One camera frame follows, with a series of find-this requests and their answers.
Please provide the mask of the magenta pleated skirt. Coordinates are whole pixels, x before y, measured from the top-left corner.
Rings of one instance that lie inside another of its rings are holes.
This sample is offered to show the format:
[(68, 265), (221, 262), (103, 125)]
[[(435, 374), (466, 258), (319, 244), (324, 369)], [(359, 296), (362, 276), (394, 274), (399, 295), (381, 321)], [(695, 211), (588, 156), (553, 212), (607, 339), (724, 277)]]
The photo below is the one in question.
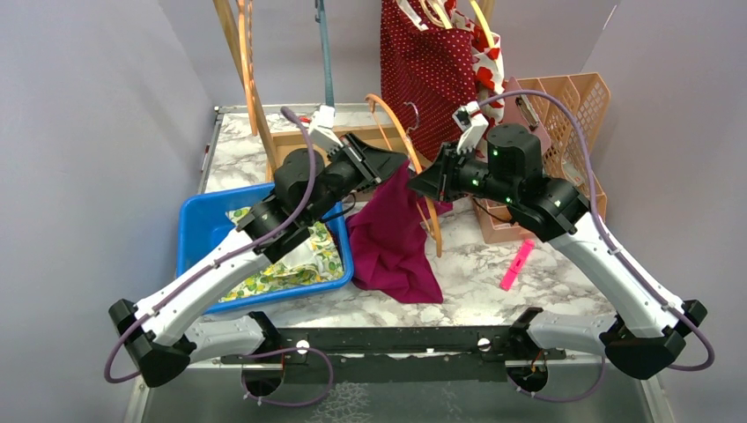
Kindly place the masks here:
[(354, 264), (353, 284), (405, 304), (441, 304), (443, 294), (425, 254), (424, 202), (406, 187), (407, 165), (380, 185), (370, 201), (346, 219)]

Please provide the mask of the orange wavy hanger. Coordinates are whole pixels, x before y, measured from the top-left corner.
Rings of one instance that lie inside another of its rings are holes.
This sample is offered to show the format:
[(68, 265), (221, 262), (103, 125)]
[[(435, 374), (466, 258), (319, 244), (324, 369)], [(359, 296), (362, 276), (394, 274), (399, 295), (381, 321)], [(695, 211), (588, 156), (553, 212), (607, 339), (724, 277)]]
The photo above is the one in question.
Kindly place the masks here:
[(238, 6), (238, 31), (240, 44), (240, 69), (243, 79), (243, 87), (248, 108), (248, 119), (251, 125), (252, 135), (259, 134), (259, 112), (257, 107), (260, 105), (258, 94), (255, 87), (254, 58), (253, 58), (253, 36), (252, 36), (252, 15), (253, 2), (246, 0), (237, 0)]

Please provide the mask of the wooden hanger metal hook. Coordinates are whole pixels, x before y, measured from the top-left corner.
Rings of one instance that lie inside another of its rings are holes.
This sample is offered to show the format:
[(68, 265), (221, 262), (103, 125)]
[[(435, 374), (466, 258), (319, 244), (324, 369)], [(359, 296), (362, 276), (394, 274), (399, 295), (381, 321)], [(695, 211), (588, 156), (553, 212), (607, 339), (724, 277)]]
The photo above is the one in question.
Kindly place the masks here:
[[(386, 143), (387, 148), (391, 151), (395, 150), (395, 148), (389, 141), (388, 136), (386, 135), (386, 132), (383, 129), (381, 122), (378, 120), (378, 117), (376, 116), (377, 108), (381, 108), (387, 114), (390, 121), (393, 123), (394, 128), (396, 129), (396, 132), (401, 139), (401, 144), (403, 145), (404, 151), (410, 161), (411, 167), (414, 170), (414, 172), (416, 174), (422, 173), (424, 169), (418, 158), (418, 153), (414, 149), (412, 142), (410, 141), (409, 135), (406, 133), (404, 127), (400, 123), (399, 119), (397, 118), (396, 114), (391, 109), (391, 107), (382, 98), (380, 98), (378, 95), (373, 94), (373, 93), (367, 94), (365, 97), (365, 101), (367, 102), (369, 106), (369, 112), (372, 115), (373, 119), (375, 120), (379, 128), (380, 133)], [(436, 256), (438, 258), (441, 258), (442, 252), (443, 252), (443, 240), (442, 240), (442, 233), (440, 229), (439, 213), (436, 210), (433, 200), (426, 197), (423, 200), (423, 202), (424, 202), (424, 206), (421, 206), (420, 204), (417, 205), (418, 212), (425, 225), (425, 230), (428, 232), (431, 238), (435, 241)]]

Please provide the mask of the grey-blue hanger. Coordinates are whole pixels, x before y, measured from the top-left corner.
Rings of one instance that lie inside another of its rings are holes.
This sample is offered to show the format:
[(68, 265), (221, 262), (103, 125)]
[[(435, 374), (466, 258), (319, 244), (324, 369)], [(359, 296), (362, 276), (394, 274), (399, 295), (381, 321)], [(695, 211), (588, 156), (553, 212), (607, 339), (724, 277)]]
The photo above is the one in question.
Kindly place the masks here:
[(325, 105), (333, 108), (335, 106), (335, 94), (331, 67), (331, 51), (329, 45), (328, 22), (326, 8), (323, 0), (315, 0), (314, 19), (319, 26), (320, 40), (322, 47), (322, 64), (324, 75)]

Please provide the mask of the lemon print skirt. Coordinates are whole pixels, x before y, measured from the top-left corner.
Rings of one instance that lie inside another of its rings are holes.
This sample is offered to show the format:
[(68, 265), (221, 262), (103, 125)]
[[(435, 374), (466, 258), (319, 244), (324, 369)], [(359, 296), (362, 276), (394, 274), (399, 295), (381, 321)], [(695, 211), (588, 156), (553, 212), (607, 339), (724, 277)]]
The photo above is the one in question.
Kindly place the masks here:
[(269, 268), (240, 282), (219, 302), (340, 279), (344, 275), (344, 265), (333, 233), (322, 222), (314, 223), (309, 233), (309, 238), (300, 246)]

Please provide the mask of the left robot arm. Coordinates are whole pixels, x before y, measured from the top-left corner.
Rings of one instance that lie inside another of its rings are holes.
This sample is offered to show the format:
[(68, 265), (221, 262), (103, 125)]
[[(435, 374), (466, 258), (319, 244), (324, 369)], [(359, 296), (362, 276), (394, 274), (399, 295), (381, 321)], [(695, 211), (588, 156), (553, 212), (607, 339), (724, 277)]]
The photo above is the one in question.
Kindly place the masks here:
[(146, 386), (171, 382), (192, 362), (243, 350), (269, 360), (277, 350), (267, 318), (242, 317), (227, 325), (200, 323), (203, 313), (241, 281), (265, 271), (310, 235), (309, 228), (353, 191), (388, 180), (407, 157), (346, 133), (321, 156), (313, 146), (289, 153), (274, 173), (268, 196), (251, 206), (225, 239), (180, 277), (140, 301), (120, 299), (108, 309), (119, 338), (104, 369), (125, 349)]

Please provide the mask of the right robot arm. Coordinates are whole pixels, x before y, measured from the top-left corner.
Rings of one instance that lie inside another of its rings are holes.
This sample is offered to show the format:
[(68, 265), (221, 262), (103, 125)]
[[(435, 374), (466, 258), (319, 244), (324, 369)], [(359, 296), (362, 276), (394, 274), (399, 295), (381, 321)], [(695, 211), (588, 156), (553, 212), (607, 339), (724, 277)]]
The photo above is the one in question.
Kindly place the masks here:
[(510, 351), (522, 359), (556, 348), (592, 353), (639, 380), (671, 367), (705, 319), (704, 305), (653, 282), (615, 245), (606, 226), (595, 221), (588, 198), (571, 182), (544, 173), (540, 140), (529, 129), (497, 126), (487, 146), (482, 161), (444, 144), (408, 187), (439, 202), (471, 196), (504, 204), (514, 223), (574, 263), (615, 309), (580, 316), (530, 308), (511, 326)]

